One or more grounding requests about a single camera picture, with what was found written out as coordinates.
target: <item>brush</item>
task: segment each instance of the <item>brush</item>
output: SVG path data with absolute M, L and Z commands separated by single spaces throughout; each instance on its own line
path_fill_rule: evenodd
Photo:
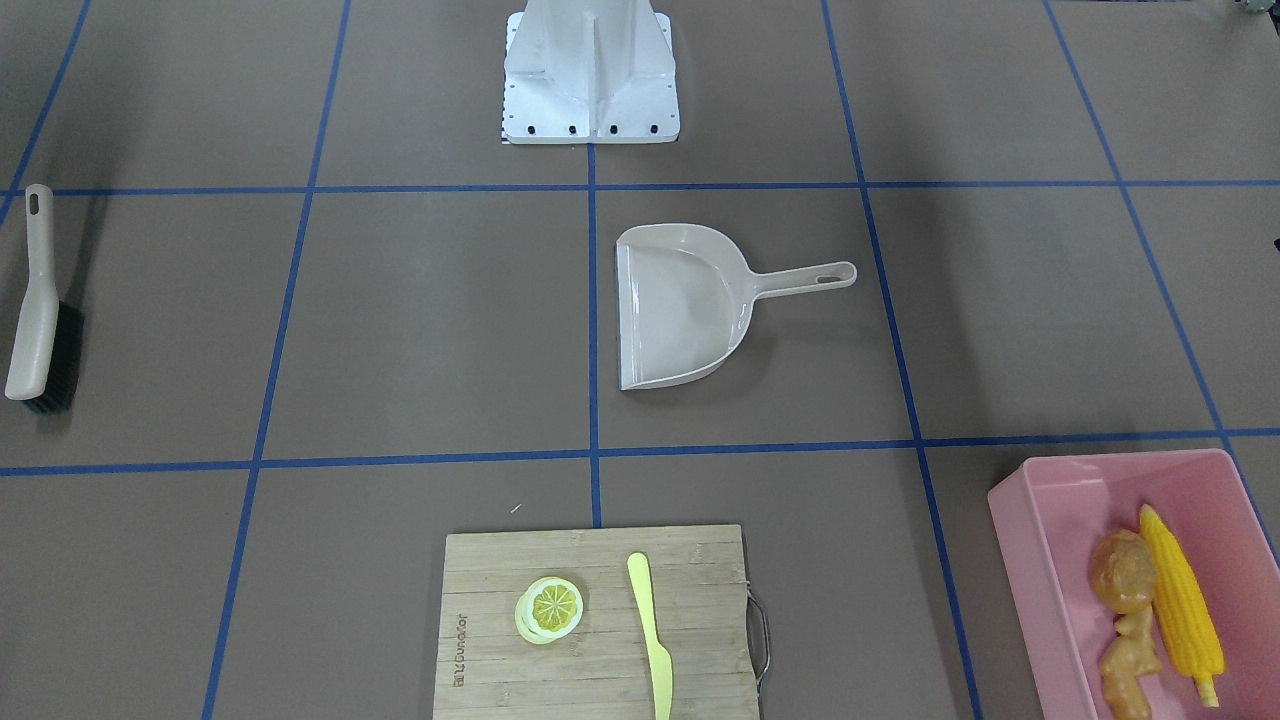
M 4 393 L 49 415 L 70 409 L 76 395 L 84 315 L 54 284 L 54 191 L 33 184 L 26 199 L 29 275 Z

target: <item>knife handle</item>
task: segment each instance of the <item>knife handle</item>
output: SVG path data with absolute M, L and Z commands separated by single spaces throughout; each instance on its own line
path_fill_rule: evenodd
M 631 575 L 631 592 L 640 606 L 640 626 L 644 628 L 645 642 L 657 642 L 658 620 L 653 611 L 653 579 L 649 575 L 649 556 L 632 552 L 627 557 L 627 574 Z

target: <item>yellow corn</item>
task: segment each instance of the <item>yellow corn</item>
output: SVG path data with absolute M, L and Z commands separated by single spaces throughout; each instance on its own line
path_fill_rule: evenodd
M 1174 533 L 1149 505 L 1139 518 L 1142 539 L 1156 557 L 1156 618 L 1174 667 L 1196 680 L 1204 707 L 1217 707 L 1213 675 L 1225 669 L 1222 643 L 1201 593 L 1196 573 L 1187 562 Z

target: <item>black bristles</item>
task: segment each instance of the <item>black bristles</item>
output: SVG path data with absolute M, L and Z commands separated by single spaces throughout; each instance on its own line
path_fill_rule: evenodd
M 58 304 L 58 327 L 54 329 L 54 354 L 49 359 L 49 379 L 45 392 L 38 397 L 23 400 L 23 405 L 37 415 L 52 415 L 70 409 L 76 395 L 76 380 L 79 377 L 81 333 L 84 331 L 84 314 L 67 305 Z

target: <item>blue grid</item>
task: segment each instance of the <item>blue grid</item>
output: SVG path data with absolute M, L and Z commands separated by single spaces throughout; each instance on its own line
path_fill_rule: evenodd
M 1057 20 L 1050 0 L 1041 0 L 1048 20 L 1061 46 L 1066 64 L 1075 81 L 1098 142 L 1106 155 L 1114 179 L 1061 179 L 1061 181 L 901 181 L 882 182 L 868 181 L 863 168 L 861 152 L 858 145 L 858 133 L 854 124 L 854 113 L 845 85 L 844 70 L 840 63 L 840 54 L 835 29 L 831 20 L 828 0 L 820 0 L 823 20 L 826 24 L 827 42 L 831 50 L 835 79 L 840 91 L 841 106 L 849 133 L 850 151 L 856 170 L 856 182 L 726 182 L 726 183 L 598 183 L 596 182 L 596 150 L 594 145 L 588 145 L 588 181 L 586 183 L 562 184 L 370 184 L 370 186 L 321 186 L 316 179 L 320 161 L 324 152 L 325 132 L 329 114 L 333 106 L 334 91 L 338 73 L 342 64 L 343 44 L 347 35 L 347 26 L 351 17 L 351 0 L 343 0 L 342 17 L 338 24 L 337 40 L 330 65 L 328 88 L 324 106 L 321 109 L 320 124 L 316 132 L 315 150 L 311 159 L 311 168 L 306 186 L 243 186 L 243 187 L 143 187 L 143 188 L 64 188 L 58 190 L 60 196 L 195 196 L 195 195 L 301 195 L 303 196 L 302 211 L 298 219 L 298 229 L 294 240 L 293 255 L 289 265 L 289 275 L 285 286 L 284 299 L 280 307 L 280 319 L 276 329 L 275 345 L 271 355 L 271 365 L 268 374 L 266 388 L 262 397 L 262 409 L 259 419 L 257 436 L 252 457 L 248 460 L 223 460 L 198 462 L 136 462 L 136 464 L 99 464 L 99 465 L 50 465 L 50 466 L 18 466 L 0 468 L 0 477 L 47 477 L 47 475 L 110 475 L 122 473 L 173 473 L 173 471 L 227 471 L 247 470 L 244 500 L 239 518 L 239 527 L 236 536 L 230 570 L 227 580 L 227 591 L 223 612 L 219 621 L 218 638 L 214 648 L 214 657 L 210 667 L 209 685 L 201 717 L 211 720 L 218 697 L 218 685 L 221 675 L 223 659 L 225 656 L 227 638 L 230 630 L 232 614 L 236 602 L 236 589 L 239 580 L 239 571 L 243 562 L 246 541 L 248 537 L 250 520 L 252 518 L 253 498 L 257 488 L 259 474 L 262 469 L 283 468 L 338 468 L 338 466 L 375 466 L 375 465 L 433 465 L 451 462 L 508 462 L 508 461 L 538 461 L 538 460 L 564 460 L 586 459 L 590 462 L 590 495 L 591 495 L 591 520 L 593 527 L 603 525 L 603 506 L 600 498 L 600 459 L 602 457 L 643 457 L 643 456 L 680 456 L 680 455 L 732 455 L 732 454 L 768 454 L 768 452 L 829 452 L 829 451 L 863 451 L 863 450 L 914 450 L 919 465 L 924 495 L 933 525 L 934 542 L 938 552 L 941 571 L 947 589 L 947 600 L 951 607 L 954 630 L 964 665 L 965 682 L 968 684 L 970 707 L 974 717 L 982 719 L 982 703 L 974 678 L 973 664 L 965 639 L 964 619 L 960 602 L 955 589 L 955 582 L 947 555 L 946 537 L 942 528 L 937 500 L 933 492 L 932 475 L 927 456 L 928 448 L 942 447 L 982 447 L 982 446 L 1016 446 L 1016 445 L 1055 445 L 1055 443 L 1085 443 L 1085 442 L 1134 442 L 1134 441 L 1172 441 L 1172 439 L 1216 439 L 1235 459 L 1231 447 L 1231 438 L 1242 437 L 1280 437 L 1280 428 L 1228 428 L 1217 411 L 1208 383 L 1201 370 L 1196 357 L 1190 338 L 1179 318 L 1172 296 L 1165 283 L 1160 264 L 1147 240 L 1142 220 L 1130 197 L 1132 187 L 1280 187 L 1280 178 L 1268 179 L 1126 179 L 1116 163 L 1107 141 L 1102 123 L 1093 108 L 1088 90 L 1080 77 L 1075 59 L 1071 55 L 1066 36 Z M 49 111 L 56 99 L 58 91 L 67 74 L 67 68 L 76 53 L 81 32 L 88 15 L 91 0 L 84 0 L 77 15 L 74 28 L 63 54 L 58 72 L 50 85 L 49 94 L 41 106 L 31 136 L 23 150 L 19 164 L 9 183 L 3 191 L 4 201 L 0 205 L 0 223 L 8 217 L 13 201 L 22 196 L 19 183 L 31 161 L 32 152 L 40 140 L 41 129 L 49 117 Z M 870 202 L 870 190 L 916 190 L 916 188 L 1010 188 L 1010 187 L 1114 187 L 1120 191 L 1124 199 L 1129 218 L 1138 234 L 1143 252 L 1147 258 L 1152 275 L 1160 290 L 1165 307 L 1174 323 L 1179 341 L 1187 355 L 1187 360 L 1196 377 L 1203 396 L 1206 407 L 1210 411 L 1213 427 L 1211 429 L 1166 430 L 1166 432 L 1135 432 L 1135 433 L 1089 433 L 1089 434 L 1028 434 L 1028 436 L 986 436 L 986 437 L 952 437 L 929 438 L 920 430 L 919 415 L 915 409 L 915 398 L 911 391 L 910 375 L 906 357 L 902 350 L 901 334 L 893 311 L 893 300 L 890 291 L 888 277 L 881 252 L 879 236 L 876 229 L 874 211 Z M 753 443 L 753 445 L 708 445 L 708 446 L 645 446 L 645 447 L 600 447 L 599 442 L 599 368 L 598 368 L 598 249 L 596 249 L 596 195 L 599 192 L 614 191 L 681 191 L 681 190 L 858 190 L 868 233 L 874 255 L 876 272 L 882 291 L 882 300 L 886 309 L 886 322 L 893 343 L 895 359 L 899 369 L 899 379 L 902 386 L 902 396 L 911 428 L 910 438 L 882 439 L 882 441 L 846 441 L 846 442 L 813 442 L 813 443 Z M 312 200 L 316 195 L 329 193 L 429 193 L 429 192 L 563 192 L 577 191 L 588 196 L 588 264 L 589 264 L 589 423 L 590 441 L 585 448 L 547 450 L 547 451 L 513 451 L 513 452 L 462 452 L 462 454 L 425 454 L 425 455 L 384 455 L 384 456 L 342 456 L 342 457 L 294 457 L 294 459 L 264 459 L 262 452 L 266 445 L 268 428 L 271 418 L 271 404 L 275 397 L 275 383 L 280 370 L 280 360 L 284 354 L 285 337 L 288 332 L 289 315 L 293 304 L 293 292 L 297 284 L 298 268 L 306 240 L 307 223 L 310 219 Z M 1239 469 L 1239 460 L 1235 459 Z

